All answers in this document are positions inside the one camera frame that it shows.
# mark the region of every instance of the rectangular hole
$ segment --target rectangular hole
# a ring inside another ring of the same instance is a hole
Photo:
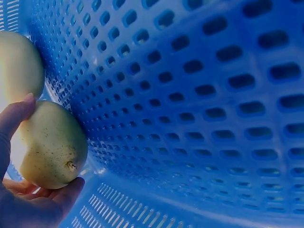
[[[134,10],[131,10],[130,12],[127,13],[124,19],[124,24],[126,27],[130,26],[133,24],[137,19],[137,13]]]
[[[274,80],[296,80],[301,76],[301,69],[296,63],[286,63],[270,68],[270,75]]]
[[[211,36],[225,30],[226,27],[227,20],[223,16],[217,16],[205,22],[202,29],[207,36]]]
[[[290,95],[280,98],[280,103],[283,108],[295,109],[304,107],[304,95]]]
[[[171,10],[163,12],[158,17],[158,27],[159,29],[165,29],[166,27],[170,26],[173,23],[174,13]]]
[[[171,42],[173,50],[179,51],[186,48],[190,44],[189,38],[187,35],[182,35]]]
[[[141,30],[139,31],[136,35],[136,43],[137,44],[142,44],[144,42],[146,42],[149,39],[149,33],[147,30]]]

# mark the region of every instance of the finger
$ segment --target finger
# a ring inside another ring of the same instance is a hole
[[[49,189],[39,189],[39,191],[36,193],[39,197],[46,197],[48,198],[51,193],[53,192],[53,190],[49,190]]]
[[[78,177],[69,185],[59,189],[53,201],[59,206],[63,217],[65,217],[75,204],[80,192],[85,184],[85,180]]]
[[[28,119],[35,110],[35,97],[28,94],[22,102],[10,104],[0,114],[0,132],[11,140],[20,123]]]
[[[0,178],[3,180],[10,162],[10,140],[20,123],[28,119],[35,110],[36,100],[28,94],[23,102],[10,104],[0,114]]]
[[[13,180],[3,179],[2,184],[14,194],[30,194],[38,189],[38,186],[28,182],[27,180],[15,182]]]

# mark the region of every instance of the perforated plastic wall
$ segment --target perforated plastic wall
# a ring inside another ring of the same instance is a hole
[[[33,0],[26,22],[96,172],[199,209],[303,219],[303,11],[303,0]]]

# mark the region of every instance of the basket hole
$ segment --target basket hole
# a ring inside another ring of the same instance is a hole
[[[295,209],[294,213],[303,215],[304,214],[304,209]]]
[[[106,84],[106,86],[107,86],[108,88],[113,87],[113,83],[112,83],[109,79],[106,80],[105,84]]]
[[[92,4],[93,11],[97,11],[99,7],[101,6],[101,0],[94,0]]]
[[[118,94],[114,94],[114,99],[116,101],[120,101],[121,100],[121,98],[120,98],[120,96]]]
[[[122,5],[125,3],[125,0],[114,0],[113,6],[117,10],[122,7]]]
[[[168,10],[168,11],[162,13],[158,17],[158,27],[159,27],[159,29],[165,29],[166,27],[173,24],[173,19],[174,19],[173,11]]]
[[[168,150],[167,150],[166,148],[164,148],[164,147],[157,148],[157,151],[158,151],[158,153],[161,154],[161,155],[167,155],[167,154],[169,154],[169,153],[168,153]]]
[[[103,52],[106,50],[106,43],[104,41],[100,41],[99,44],[98,44],[98,50],[100,52]]]
[[[304,177],[304,168],[293,168],[291,174],[294,177]]]
[[[141,30],[135,36],[137,44],[142,44],[149,39],[149,33],[147,30]]]
[[[244,207],[251,210],[259,210],[259,207],[252,204],[244,204]]]
[[[142,120],[142,123],[143,123],[144,125],[152,125],[152,122],[151,122],[151,120],[149,120],[149,119],[143,119],[143,120]]]
[[[85,40],[84,40],[84,43],[83,43],[83,47],[84,47],[85,49],[88,49],[89,46],[90,46],[89,41],[88,41],[87,39],[85,39]]]
[[[298,203],[304,203],[304,198],[303,197],[298,197],[298,198],[295,198],[295,201],[298,202]]]
[[[84,16],[84,19],[83,19],[83,22],[84,22],[84,25],[87,26],[91,21],[91,15],[90,14],[85,14]]]
[[[198,96],[212,96],[215,94],[215,88],[212,85],[201,85],[195,88],[195,92]]]
[[[75,23],[76,23],[76,18],[75,18],[75,15],[73,15],[71,18],[71,25],[74,26]]]
[[[190,140],[204,140],[203,135],[199,132],[188,132],[186,136]]]
[[[66,15],[68,16],[69,14],[70,14],[70,4],[68,4],[66,6]]]
[[[162,83],[168,83],[173,80],[173,76],[169,71],[166,71],[166,72],[160,73],[158,75],[158,79]]]
[[[134,96],[134,91],[130,88],[125,89],[124,92],[128,97]]]
[[[246,200],[254,200],[255,197],[253,195],[249,195],[249,194],[241,194],[240,198],[246,199]]]
[[[291,148],[288,151],[289,157],[291,157],[292,159],[304,159],[304,148],[301,147],[295,147],[295,148]]]
[[[190,44],[189,38],[186,35],[182,35],[171,42],[171,46],[174,51],[179,51],[186,48]]]
[[[158,117],[158,119],[163,124],[169,124],[169,123],[171,123],[171,120],[167,116],[160,116],[160,117]]]
[[[83,4],[83,2],[81,1],[81,2],[77,5],[77,12],[78,12],[78,13],[81,13],[83,9],[84,9],[84,4]]]
[[[76,31],[77,36],[81,37],[82,33],[83,33],[82,28],[79,27]]]
[[[184,71],[188,74],[193,74],[195,72],[201,71],[203,69],[203,64],[199,60],[191,60],[184,64]]]
[[[156,50],[156,51],[151,52],[148,55],[148,61],[153,64],[153,63],[158,62],[161,59],[161,57],[162,56],[161,56],[160,52]]]
[[[217,172],[219,171],[218,167],[214,166],[214,165],[207,165],[205,166],[205,170],[208,172]]]
[[[234,140],[235,136],[230,130],[214,131],[214,136],[218,140]]]
[[[261,168],[257,170],[257,173],[262,177],[277,177],[281,174],[280,170],[275,168]]]
[[[233,89],[249,88],[255,85],[255,78],[250,74],[243,74],[229,78],[228,83]]]
[[[150,134],[150,138],[155,141],[160,141],[161,138],[157,134]]]
[[[183,156],[188,155],[188,153],[185,149],[176,148],[176,149],[174,149],[174,152],[177,155],[183,155]]]
[[[293,109],[304,107],[304,95],[291,95],[280,98],[280,103],[283,108]]]
[[[205,110],[205,113],[210,119],[225,119],[226,112],[222,108],[210,108]]]
[[[122,81],[124,81],[124,79],[125,79],[125,77],[124,77],[124,74],[122,72],[118,72],[116,74],[116,80],[117,80],[117,82],[122,82]]]
[[[144,4],[147,8],[152,7],[153,5],[155,5],[159,0],[143,0]]]
[[[120,33],[118,28],[114,27],[113,29],[111,29],[110,31],[110,40],[114,41],[117,37],[119,37]]]
[[[78,55],[79,58],[81,58],[81,57],[82,57],[82,51],[81,51],[81,50],[78,50],[78,51],[77,51],[77,55]]]
[[[148,90],[151,88],[151,85],[147,80],[141,81],[139,85],[142,90]]]
[[[91,37],[94,39],[98,35],[98,29],[96,27],[93,27],[91,30]]]
[[[251,188],[251,184],[248,182],[237,182],[236,186],[239,188],[246,188],[246,189]]]
[[[268,201],[273,201],[273,202],[282,202],[284,201],[283,197],[275,197],[275,196],[267,196]]]
[[[301,76],[301,69],[296,63],[287,63],[270,68],[274,80],[296,80]]]
[[[255,0],[247,3],[243,7],[243,13],[248,18],[255,18],[270,12],[271,9],[272,9],[271,0]]]
[[[227,20],[223,16],[213,18],[203,24],[203,32],[207,36],[214,35],[227,27]]]
[[[131,127],[136,127],[137,126],[137,124],[134,121],[130,121],[129,124],[130,124]]]
[[[258,43],[261,48],[272,49],[282,45],[286,45],[289,42],[289,38],[286,32],[281,30],[275,30],[265,33],[258,38]]]
[[[149,100],[150,105],[152,107],[160,107],[161,106],[161,102],[159,101],[159,99],[151,99]]]
[[[128,45],[123,45],[121,48],[119,48],[119,54],[121,56],[126,56],[130,53],[130,48]]]
[[[138,63],[132,63],[130,66],[130,71],[133,75],[136,75],[138,72],[140,72],[141,67]]]
[[[170,95],[169,95],[169,99],[170,99],[172,102],[181,102],[181,101],[183,101],[185,98],[184,98],[183,94],[177,92],[177,93],[170,94]]]
[[[239,109],[245,115],[265,113],[264,105],[258,101],[240,104]]]
[[[134,104],[133,107],[136,111],[142,111],[143,110],[143,107],[140,104]]]
[[[109,57],[107,60],[107,63],[109,66],[115,65],[115,63],[116,63],[115,58],[113,56]]]
[[[128,114],[128,113],[129,113],[129,110],[128,110],[127,108],[122,108],[122,112],[123,112],[124,114]]]
[[[100,23],[101,25],[106,25],[110,20],[110,13],[108,11],[105,11],[101,17],[100,17]]]
[[[179,141],[180,140],[179,136],[176,133],[168,133],[167,137],[170,140],[173,140],[173,141]]]
[[[71,29],[70,29],[70,28],[67,28],[67,30],[66,30],[66,35],[69,36],[70,34],[71,34]]]
[[[265,190],[278,191],[278,190],[282,190],[283,186],[280,184],[263,184],[262,188]]]
[[[92,81],[96,81],[96,75],[92,74],[91,79],[92,79]]]
[[[231,45],[217,51],[216,55],[220,62],[228,62],[241,57],[243,55],[243,51],[239,46]]]
[[[304,123],[292,123],[286,126],[287,132],[292,136],[304,135]]]
[[[304,191],[304,184],[295,184],[294,189],[295,191]]]
[[[226,159],[240,159],[241,154],[237,150],[222,150],[221,154]]]
[[[272,132],[268,127],[248,128],[246,133],[250,138],[270,139],[272,137]]]
[[[213,180],[212,180],[212,183],[214,183],[214,184],[223,184],[224,181],[221,180],[221,179],[213,179]]]
[[[205,149],[194,150],[194,154],[198,157],[201,157],[201,158],[206,158],[206,157],[211,157],[212,156],[212,153],[208,150],[205,150]]]
[[[193,122],[195,120],[192,113],[181,113],[179,114],[180,120],[183,122]]]
[[[104,68],[102,66],[99,66],[98,72],[101,74],[101,73],[103,73],[103,71],[104,71]]]
[[[137,14],[134,10],[131,10],[130,12],[128,12],[125,15],[125,19],[124,19],[124,25],[126,27],[130,26],[132,23],[134,23],[137,19]]]
[[[248,174],[247,170],[245,170],[244,168],[240,168],[240,167],[230,168],[230,169],[228,169],[228,172],[232,175],[246,175],[246,174]]]

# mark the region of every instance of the green fruit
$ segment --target green fruit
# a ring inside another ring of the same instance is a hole
[[[28,149],[20,167],[26,180],[59,189],[79,175],[87,158],[86,136],[65,108],[38,101],[34,114],[19,130]]]
[[[7,103],[19,102],[29,93],[41,96],[43,63],[29,39],[15,32],[0,32],[0,59],[0,92]]]

